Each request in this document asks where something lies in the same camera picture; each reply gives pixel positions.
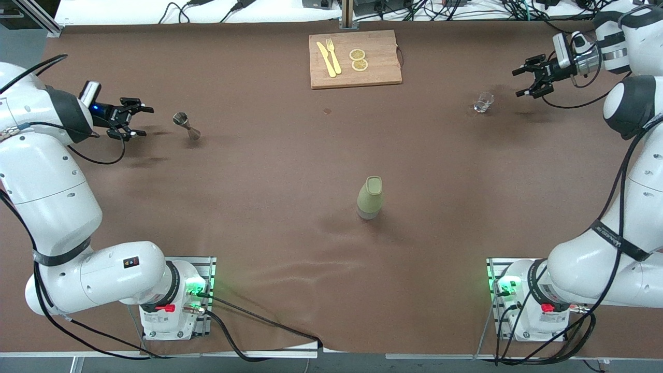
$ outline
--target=red button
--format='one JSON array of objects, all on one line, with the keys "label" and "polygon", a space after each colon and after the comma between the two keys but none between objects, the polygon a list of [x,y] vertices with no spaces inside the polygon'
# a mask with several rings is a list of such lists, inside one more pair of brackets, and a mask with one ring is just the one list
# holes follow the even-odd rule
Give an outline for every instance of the red button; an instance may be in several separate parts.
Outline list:
[{"label": "red button", "polygon": [[166,312],[175,312],[175,305],[156,306],[155,309],[162,309]]},{"label": "red button", "polygon": [[543,311],[543,312],[555,311],[555,306],[553,306],[551,304],[548,304],[548,303],[544,303],[544,304],[541,305],[541,311]]}]

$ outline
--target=wooden cutting board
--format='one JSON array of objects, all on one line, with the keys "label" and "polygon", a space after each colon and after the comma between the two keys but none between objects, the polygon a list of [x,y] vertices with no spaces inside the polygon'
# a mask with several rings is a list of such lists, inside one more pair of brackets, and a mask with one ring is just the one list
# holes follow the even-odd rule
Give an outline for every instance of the wooden cutting board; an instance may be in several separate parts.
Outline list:
[{"label": "wooden cutting board", "polygon": [[[327,72],[325,60],[320,53],[316,42],[326,46],[330,38],[335,47],[336,57],[341,65],[341,74],[331,78]],[[366,31],[362,33],[338,33],[310,35],[308,49],[311,69],[311,88],[345,88],[361,86],[382,86],[385,84],[400,84],[403,79],[400,75],[400,63],[396,56],[396,34],[393,30]],[[366,61],[369,67],[362,71],[352,69],[352,60],[349,54],[353,49],[362,49],[366,52]]]}]

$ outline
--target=brown tabletop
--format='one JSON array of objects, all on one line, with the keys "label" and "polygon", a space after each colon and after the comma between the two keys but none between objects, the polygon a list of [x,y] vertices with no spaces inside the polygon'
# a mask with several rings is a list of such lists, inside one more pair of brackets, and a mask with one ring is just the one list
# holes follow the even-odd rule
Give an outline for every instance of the brown tabletop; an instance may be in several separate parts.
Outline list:
[{"label": "brown tabletop", "polygon": [[[151,240],[168,256],[216,256],[217,295],[334,350],[473,354],[490,305],[486,257],[547,256],[582,232],[627,143],[604,124],[601,104],[568,111],[515,97],[532,77],[511,70],[552,50],[545,24],[361,28],[396,31],[403,84],[311,90],[308,35],[337,32],[337,21],[68,27],[49,39],[45,56],[70,57],[43,74],[47,84],[76,93],[98,80],[100,101],[139,97],[156,110],[134,118],[148,137],[131,140],[122,162],[78,160],[104,214],[93,247]],[[585,90],[560,82],[550,100],[586,102],[618,79],[603,73]],[[471,105],[485,90],[495,103],[477,115]],[[202,132],[197,143],[172,123],[179,111]],[[120,144],[91,139],[77,149],[110,160]],[[385,204],[364,222],[355,201],[369,175],[383,178]],[[0,219],[0,350],[85,350],[25,305],[29,241],[6,210]],[[307,342],[217,311],[242,349]],[[663,358],[663,335],[651,327],[663,311],[597,314],[580,355]],[[120,303],[74,316],[137,342]],[[206,338],[150,347],[228,349],[215,327]],[[534,347],[515,343],[511,352]]]}]

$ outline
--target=yellow knife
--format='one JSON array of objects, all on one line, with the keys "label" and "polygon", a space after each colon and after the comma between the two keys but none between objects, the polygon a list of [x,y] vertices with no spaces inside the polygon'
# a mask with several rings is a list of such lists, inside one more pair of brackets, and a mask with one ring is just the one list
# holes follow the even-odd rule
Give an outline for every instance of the yellow knife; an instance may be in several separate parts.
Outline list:
[{"label": "yellow knife", "polygon": [[316,43],[318,45],[318,48],[320,49],[320,53],[322,53],[322,58],[325,60],[325,64],[327,64],[327,71],[330,73],[330,76],[332,78],[336,77],[336,72],[333,70],[332,64],[330,64],[330,61],[328,60],[328,57],[330,53],[327,51],[327,48],[325,48],[321,42]]}]

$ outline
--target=green bottle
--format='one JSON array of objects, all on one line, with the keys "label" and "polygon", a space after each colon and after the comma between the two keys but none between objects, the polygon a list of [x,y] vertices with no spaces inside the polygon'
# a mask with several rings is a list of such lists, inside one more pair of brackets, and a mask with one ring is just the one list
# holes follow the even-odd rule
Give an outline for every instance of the green bottle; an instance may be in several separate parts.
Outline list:
[{"label": "green bottle", "polygon": [[364,220],[374,219],[380,212],[384,199],[382,179],[379,176],[368,177],[357,197],[357,213]]}]

